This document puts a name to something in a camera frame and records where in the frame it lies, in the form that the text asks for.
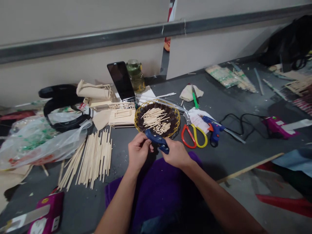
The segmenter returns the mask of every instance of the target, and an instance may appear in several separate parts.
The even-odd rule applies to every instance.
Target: phone screen
[[[121,100],[134,97],[135,94],[125,62],[110,63],[107,68]]]

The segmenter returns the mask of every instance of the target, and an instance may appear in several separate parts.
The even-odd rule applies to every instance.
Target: black bag
[[[282,64],[283,72],[306,65],[312,47],[312,16],[305,15],[270,37],[267,52],[258,61],[267,66]]]

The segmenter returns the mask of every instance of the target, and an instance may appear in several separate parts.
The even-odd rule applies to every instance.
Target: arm
[[[137,176],[146,161],[149,149],[153,152],[153,146],[144,133],[139,133],[129,143],[128,149],[128,169],[94,234],[128,232]]]
[[[166,138],[169,154],[165,161],[180,168],[196,185],[211,212],[227,233],[266,233],[263,227],[193,161],[183,144]]]

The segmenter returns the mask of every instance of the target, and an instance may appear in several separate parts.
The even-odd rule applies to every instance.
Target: cable
[[[236,132],[236,131],[233,131],[233,130],[230,129],[230,128],[227,128],[228,130],[234,132],[235,134],[241,135],[241,136],[243,136],[243,135],[245,134],[245,130],[244,130],[243,123],[246,123],[246,124],[250,125],[250,126],[253,128],[253,129],[251,130],[251,132],[249,132],[249,133],[247,134],[247,136],[245,137],[244,141],[246,141],[247,138],[248,138],[253,132],[255,132],[255,131],[256,131],[260,136],[262,136],[264,139],[271,139],[271,138],[272,138],[272,132],[270,131],[270,129],[269,129],[268,124],[267,124],[266,121],[265,121],[265,126],[266,126],[266,129],[267,129],[268,137],[263,136],[263,135],[260,133],[260,131],[257,130],[251,123],[249,123],[249,122],[243,120],[243,117],[244,117],[245,115],[256,116],[256,117],[259,117],[259,118],[262,119],[262,120],[266,120],[266,118],[267,118],[266,116],[260,116],[260,115],[255,115],[255,114],[246,113],[246,114],[241,115],[241,117],[239,118],[239,117],[237,117],[236,115],[230,113],[230,114],[227,114],[219,123],[222,124],[221,122],[224,121],[224,120],[225,120],[228,116],[230,116],[230,115],[231,115],[231,116],[234,116],[234,117],[235,117],[236,119],[238,119],[239,122],[240,122],[241,133],[238,133],[238,132]]]

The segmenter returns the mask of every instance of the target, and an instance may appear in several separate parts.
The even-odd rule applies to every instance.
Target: white wall
[[[169,0],[0,0],[0,45],[166,22]],[[41,88],[80,79],[112,83],[106,65],[137,59],[158,75],[163,39],[0,65],[0,106],[39,100]]]
[[[0,0],[0,45],[166,22],[169,0]]]
[[[309,3],[311,0],[176,0],[175,20],[213,18]],[[277,29],[292,20],[271,20],[172,37],[167,79],[252,55]]]

